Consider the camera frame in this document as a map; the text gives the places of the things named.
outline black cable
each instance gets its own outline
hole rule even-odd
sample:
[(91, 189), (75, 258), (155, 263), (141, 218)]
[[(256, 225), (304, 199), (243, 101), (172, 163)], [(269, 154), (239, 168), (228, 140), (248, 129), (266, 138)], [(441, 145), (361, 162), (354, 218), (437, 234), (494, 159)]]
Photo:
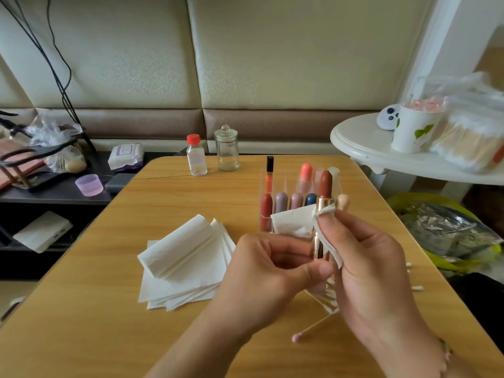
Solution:
[[(50, 22), (51, 0), (47, 0), (47, 7), (46, 7), (47, 24), (49, 25), (49, 29), (51, 31), (51, 36), (52, 36), (52, 41), (53, 41), (52, 43), (54, 45), (54, 48), (57, 50), (58, 54), (60, 55), (60, 58), (66, 64), (66, 67), (69, 70), (69, 74), (70, 75), (69, 75), (68, 82), (66, 83), (65, 86), (63, 86), (63, 84), (61, 83), (60, 78), (58, 77), (56, 71), (54, 70), (52, 63), (50, 62), (50, 60), (47, 57), (44, 49), (42, 48), (42, 45), (38, 41), (38, 39), (35, 36), (34, 32), (32, 31), (32, 29), (30, 27), (30, 24), (28, 23), (28, 20), (26, 19), (25, 15), (24, 15), (23, 9), (22, 9), (21, 5), (19, 4), (19, 1), (18, 0), (14, 0), (14, 2), (16, 3), (16, 6), (18, 7), (19, 12), (21, 13), (21, 17), (23, 19), (23, 22), (25, 23), (26, 27), (30, 31), (29, 33), (26, 30), (26, 28), (23, 26), (23, 24), (21, 23), (21, 21), (18, 19), (18, 17), (16, 16), (16, 14), (9, 8), (9, 6), (6, 5), (3, 0), (0, 0), (0, 3), (2, 3), (3, 7), (10, 13), (10, 15), (14, 18), (14, 20), (16, 20), (16, 22), (18, 23), (18, 25), (23, 29), (23, 31), (25, 32), (25, 34), (32, 41), (32, 43), (35, 45), (35, 47), (39, 50), (39, 52), (41, 53), (42, 57), (45, 59), (45, 61), (49, 65), (49, 68), (51, 69), (51, 72), (52, 72), (52, 74), (54, 76), (54, 80), (56, 82), (56, 85), (57, 85), (58, 89), (60, 90), (61, 101), (63, 103), (63, 107), (65, 108), (66, 112), (70, 115), (70, 118), (76, 124), (78, 124), (79, 126), (82, 127), (82, 124), (81, 124), (81, 122), (79, 120), (79, 117), (77, 116), (75, 108), (73, 107), (72, 102), (70, 101), (70, 98), (68, 97), (68, 94), (66, 93), (66, 89), (68, 88), (68, 86), (69, 86), (69, 84), (70, 84), (70, 82), (72, 80), (72, 69), (70, 68), (69, 64), (65, 61), (63, 55), (61, 54), (60, 50), (58, 49), (58, 47), (56, 45), (56, 40), (55, 40), (55, 37), (54, 37), (54, 31), (52, 29), (53, 27), (51, 26), (51, 22)], [(87, 136), (87, 134), (85, 133), (84, 127), (83, 127), (83, 130), (82, 130), (82, 136), (83, 136), (84, 140), (86, 141), (86, 143), (88, 144), (88, 146), (91, 148), (91, 150), (94, 153), (96, 153), (96, 149), (95, 149), (94, 145), (92, 144), (91, 140), (89, 139), (89, 137)]]

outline tabletop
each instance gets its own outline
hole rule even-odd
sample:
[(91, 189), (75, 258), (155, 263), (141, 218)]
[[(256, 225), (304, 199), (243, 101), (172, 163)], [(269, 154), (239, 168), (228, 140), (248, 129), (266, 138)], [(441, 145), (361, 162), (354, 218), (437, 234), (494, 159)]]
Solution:
[[(266, 156), (241, 156), (226, 173), (192, 177), (184, 158), (150, 162), (119, 193), (0, 328), (0, 376), (142, 377), (208, 303), (171, 312), (138, 303), (143, 268), (137, 255), (197, 214), (223, 222), (237, 242), (258, 228), (259, 173)], [(393, 235), (413, 263), (415, 299), (428, 324), (483, 378), (501, 377), (504, 357), (360, 168), (340, 156), (275, 156), (275, 169), (302, 163), (336, 166), (350, 212)], [(243, 347), (228, 376), (305, 378), (382, 376), (368, 351), (336, 315), (292, 343), (293, 334), (324, 317), (305, 292)]]
[(391, 148), (393, 131), (376, 124), (378, 113), (347, 119), (331, 131), (331, 142), (340, 151), (358, 162), (427, 178), (473, 183), (504, 185), (504, 162), (485, 174), (470, 174), (431, 152), (405, 154)]

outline white side table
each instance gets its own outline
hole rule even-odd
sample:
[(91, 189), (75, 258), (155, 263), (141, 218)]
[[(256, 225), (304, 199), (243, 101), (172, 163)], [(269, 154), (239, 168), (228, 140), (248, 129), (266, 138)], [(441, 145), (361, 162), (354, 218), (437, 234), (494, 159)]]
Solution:
[(451, 195), (458, 189), (455, 195), (459, 198), (471, 184), (504, 185), (504, 163), (490, 173), (469, 174), (434, 153), (404, 154), (393, 150), (390, 147), (393, 132), (378, 127), (377, 115), (359, 115), (341, 122), (333, 128), (331, 142), (357, 164), (369, 166), (374, 173), (371, 181), (384, 197), (407, 192), (417, 176), (465, 183), (462, 186), (448, 183), (445, 188), (451, 190)]

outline white cup with green leaves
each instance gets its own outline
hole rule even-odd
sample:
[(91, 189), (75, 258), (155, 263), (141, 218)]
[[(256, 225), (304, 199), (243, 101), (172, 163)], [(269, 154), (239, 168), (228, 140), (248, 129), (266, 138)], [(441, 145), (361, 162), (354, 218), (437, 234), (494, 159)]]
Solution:
[(423, 111), (401, 106), (397, 119), (392, 148), (396, 151), (414, 154), (432, 136), (445, 111)]

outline bracelet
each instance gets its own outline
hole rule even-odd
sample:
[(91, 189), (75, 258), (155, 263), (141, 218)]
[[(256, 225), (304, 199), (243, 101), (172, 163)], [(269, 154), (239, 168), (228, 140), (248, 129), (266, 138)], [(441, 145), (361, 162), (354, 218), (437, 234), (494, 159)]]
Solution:
[(441, 347), (443, 348), (444, 352), (444, 363), (443, 366), (441, 367), (439, 378), (446, 378), (448, 376), (448, 366), (450, 365), (450, 361), (452, 359), (451, 356), (453, 354), (453, 350), (451, 349), (450, 345), (446, 343), (444, 339), (438, 338), (438, 340), (441, 343)]

